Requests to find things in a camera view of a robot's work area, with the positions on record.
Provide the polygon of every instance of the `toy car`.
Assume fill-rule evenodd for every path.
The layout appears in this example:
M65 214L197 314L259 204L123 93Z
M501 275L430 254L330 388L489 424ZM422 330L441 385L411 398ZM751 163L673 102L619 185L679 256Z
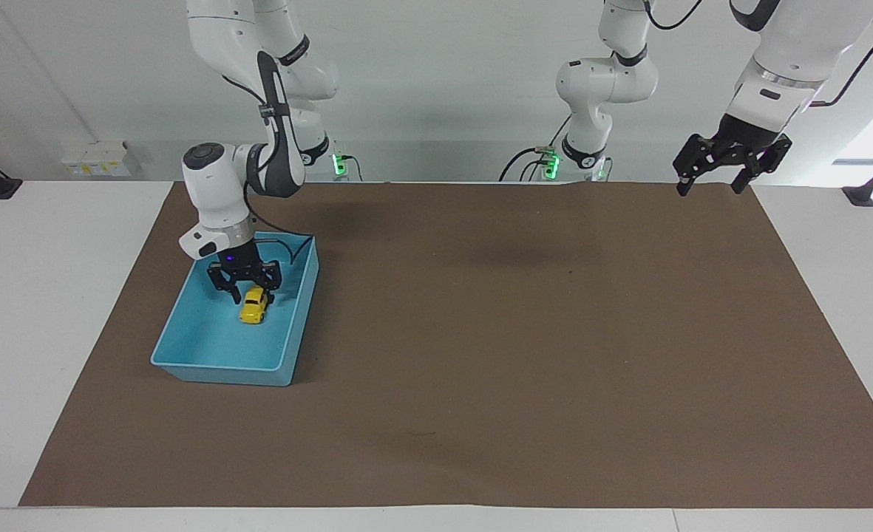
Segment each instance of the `toy car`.
M245 300L240 310L240 321L247 324L260 324L265 317L268 304L273 302L274 296L268 293L264 287L253 285L246 293Z

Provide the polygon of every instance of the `white robotic arm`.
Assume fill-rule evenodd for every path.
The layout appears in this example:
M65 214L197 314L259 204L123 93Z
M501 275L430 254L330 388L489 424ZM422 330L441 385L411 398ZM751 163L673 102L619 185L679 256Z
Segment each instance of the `white robotic arm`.
M560 148L581 171L592 171L611 135L613 119L601 105L646 100L656 90L659 72L646 50L649 27L642 0L606 0L598 33L613 54L571 61L558 72L558 95L571 107Z
M244 187L288 198L305 182L305 168L328 153L331 141L308 100L327 100L337 72L309 54L291 0L186 0L190 41L197 54L230 84L256 98L267 143L204 143L183 155L183 179L200 222L180 238L193 259L217 253L208 269L219 290L240 300L236 283L266 290L280 286L277 263L262 262ZM306 100L292 108L288 88Z
M733 182L741 193L763 172L774 172L791 148L782 132L804 112L834 73L842 54L873 22L873 0L730 0L739 23L761 44L735 85L710 139L694 134L673 167L679 194L718 166L742 165Z

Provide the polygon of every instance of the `black cable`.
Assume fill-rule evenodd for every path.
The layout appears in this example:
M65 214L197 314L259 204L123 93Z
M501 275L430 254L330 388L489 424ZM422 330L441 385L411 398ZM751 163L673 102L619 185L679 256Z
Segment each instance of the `black cable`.
M844 84L844 88L840 89L840 92L838 93L838 95L836 95L836 98L834 98L834 100L812 101L810 107L831 107L831 105L835 105L836 103L838 103L843 95L847 94L847 89L849 89L849 87L853 84L853 81L856 80L856 77L860 74L860 71L863 70L864 65L866 65L866 62L869 61L869 58L871 57L873 57L873 47L868 52L866 52L866 56L864 56L863 60L860 61L860 64L858 64L855 70L853 70L851 77L849 77L847 83Z
M263 243L264 245L268 245L268 243L276 243L277 245L282 245L284 249L288 250L288 258L291 260L291 263L295 263L295 253L291 251L291 246L285 243L285 240L280 239L261 239L256 240L256 243Z
M278 120L275 120L275 129L271 131L271 139L275 142L275 147L271 149L271 154L268 155L268 159L258 168L258 171L264 171L265 168L268 168L268 165L275 160L275 154L278 154L279 141L281 140L278 136Z
M568 127L568 122L569 122L569 121L571 121L571 115L568 115L568 117L564 119L564 122L561 124L561 127L558 128L557 133L554 134L554 136L552 136L552 138L551 138L551 142L548 142L548 146L551 146L552 148L554 148L554 141L557 140L557 136L558 136L559 134L561 134L561 132L564 131L564 128L565 128L565 127ZM539 162L539 163L544 162L544 159L545 159L545 156L544 156L544 155L541 155L540 157L538 157L538 162ZM538 171L538 166L535 166L534 168L531 169L531 177L528 178L529 183L530 183L531 181L534 181L534 173L535 173L536 171Z
M512 167L512 165L514 165L514 162L518 161L518 159L524 157L525 155L533 154L533 153L534 153L534 148L526 148L526 149L522 149L522 151L519 151L517 154L515 154L514 157L512 157L512 160L509 161L507 165L505 165L505 169L503 171L501 171L501 175L498 176L498 182L501 183L501 182L505 181L505 174L508 173L508 169L510 169Z
M611 163L611 169L608 169L608 174L606 174L604 176L604 183L609 183L611 181L611 173L613 173L613 158L612 157L606 158L606 160L604 161L604 166L606 166L606 164L608 164L608 163Z
M291 256L291 263L292 263L292 264L295 263L295 259L298 259L298 255L299 255L299 253L301 253L302 250L305 249L305 246L307 246L308 243L311 242L311 240L314 240L314 239L315 239L314 236L309 236L307 239L305 239L304 242L302 242L302 245L298 246L298 249L295 250L294 255Z
M307 239L305 239L305 241L302 242L300 246L298 246L298 249L294 253L291 252L291 247L288 247L288 245L282 242L285 248L288 249L288 253L291 255L291 264L295 263L295 259L298 259L299 253L301 253L302 250L305 249L305 246L307 246L308 243L311 242L311 240L314 240L314 235L308 235L308 233L298 233L296 231L292 231L291 229L285 229L284 227L279 227L278 225L269 222L267 219L262 218L259 213L256 212L256 209L253 209L253 206L249 202L249 182L246 182L246 185L242 188L242 201L246 203L246 208L249 209L249 212L251 213L251 215L253 215L254 219L257 222L264 223L264 225L267 225L268 227L271 227L280 233L288 233L288 235L307 237Z
M354 155L342 155L341 160L342 161L354 161L354 164L358 166L358 179L360 179L363 182L364 172L361 171L361 161L358 161L358 158L356 158Z
M227 78L225 75L223 76L223 80L226 80L226 82L229 83L230 85L233 85L233 87L238 87L238 88L242 89L243 91L246 91L247 93L253 95L253 98L256 98L256 100L258 100L258 102L260 104L265 105L265 101L262 100L259 97L259 95L254 93L254 91L251 90L249 87L246 87L245 85L239 84L236 81L230 80L230 78Z
M685 23L686 20L689 20L689 17L693 16L693 13L699 9L700 4L702 4L702 0L696 0L693 9L689 10L689 13L686 13L686 16L682 17L682 19L677 21L677 23L672 24L672 26L663 26L663 24L660 24L655 18L653 18L653 6L651 6L650 1L643 0L643 7L646 7L646 16L650 17L651 23L653 23L653 26L655 26L657 30L675 30L677 27L682 26L683 23Z
M522 171L521 171L521 175L518 176L518 182L521 183L522 181L525 180L525 172L528 171L528 168L531 168L531 166L534 166L534 169L538 169L538 166L541 166L542 164L544 164L544 163L542 163L540 161L531 161L530 163L525 165L525 168L522 169Z

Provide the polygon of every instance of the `white wall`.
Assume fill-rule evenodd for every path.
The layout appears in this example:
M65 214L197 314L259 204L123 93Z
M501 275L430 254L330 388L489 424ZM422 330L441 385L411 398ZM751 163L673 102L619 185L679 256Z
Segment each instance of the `white wall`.
M672 20L692 2L664 2ZM567 115L561 63L606 54L597 0L298 0L342 88L321 105L368 179L490 180L510 154L543 144ZM58 143L125 139L153 179L175 179L197 141L258 141L256 108L194 56L182 0L0 0L0 166L64 178ZM871 39L842 66L834 92ZM692 132L712 134L757 36L706 2L672 33L653 31L662 71L652 100L612 106L615 179L672 181ZM772 183L812 183L873 118L873 62L838 107L798 118ZM731 179L734 171L717 174Z

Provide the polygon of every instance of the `blue bin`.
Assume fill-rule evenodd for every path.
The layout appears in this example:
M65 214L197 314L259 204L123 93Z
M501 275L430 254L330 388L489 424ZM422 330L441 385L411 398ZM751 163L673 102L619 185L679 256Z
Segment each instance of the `blue bin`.
M257 239L281 239L298 249L305 236L286 233L256 233ZM214 289L206 268L214 256L197 260L190 269L180 296L150 364L162 367L176 378L192 383L256 384L288 386L298 359L305 319L315 280L318 253L311 240L292 265L288 252L278 243L261 243L264 260L278 260L282 286L273 292L261 324L240 322L239 305L226 292ZM240 292L251 286L240 282Z

